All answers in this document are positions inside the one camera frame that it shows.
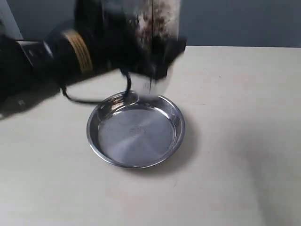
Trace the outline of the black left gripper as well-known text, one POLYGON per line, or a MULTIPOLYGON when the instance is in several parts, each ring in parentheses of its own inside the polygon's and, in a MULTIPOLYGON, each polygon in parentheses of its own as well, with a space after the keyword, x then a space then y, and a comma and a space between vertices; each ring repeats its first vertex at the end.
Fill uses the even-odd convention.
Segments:
POLYGON ((78 0, 74 19, 75 27, 87 33, 98 63, 111 63, 152 79, 166 78, 169 67, 186 48, 185 36, 154 36, 149 54, 135 36, 134 13, 121 0, 78 0))

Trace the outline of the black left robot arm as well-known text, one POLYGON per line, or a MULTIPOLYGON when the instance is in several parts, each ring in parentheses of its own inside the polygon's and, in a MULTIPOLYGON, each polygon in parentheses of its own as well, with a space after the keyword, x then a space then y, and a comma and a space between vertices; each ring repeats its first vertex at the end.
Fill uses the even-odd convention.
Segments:
POLYGON ((163 0, 78 0, 73 25, 41 41, 21 44, 1 34, 0 117, 31 110, 58 93, 77 104, 104 105, 71 97, 67 87, 116 69, 127 80, 124 99, 132 74, 152 89, 185 51, 187 39, 173 27, 179 7, 163 0))

